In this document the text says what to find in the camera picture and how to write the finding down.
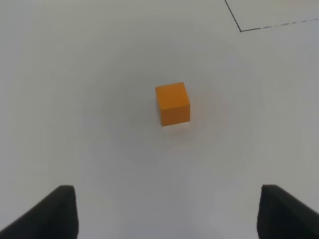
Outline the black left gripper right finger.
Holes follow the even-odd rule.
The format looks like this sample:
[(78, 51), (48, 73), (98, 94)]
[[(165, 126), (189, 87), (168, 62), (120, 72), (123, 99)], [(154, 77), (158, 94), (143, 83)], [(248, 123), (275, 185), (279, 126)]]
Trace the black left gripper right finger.
[(260, 239), (317, 239), (319, 214), (277, 185), (263, 185), (257, 216)]

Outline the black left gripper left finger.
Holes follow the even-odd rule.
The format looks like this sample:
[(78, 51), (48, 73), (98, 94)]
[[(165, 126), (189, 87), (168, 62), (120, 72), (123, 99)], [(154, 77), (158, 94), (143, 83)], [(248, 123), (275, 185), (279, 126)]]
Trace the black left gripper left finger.
[(79, 219), (75, 188), (61, 185), (0, 231), (2, 239), (76, 239)]

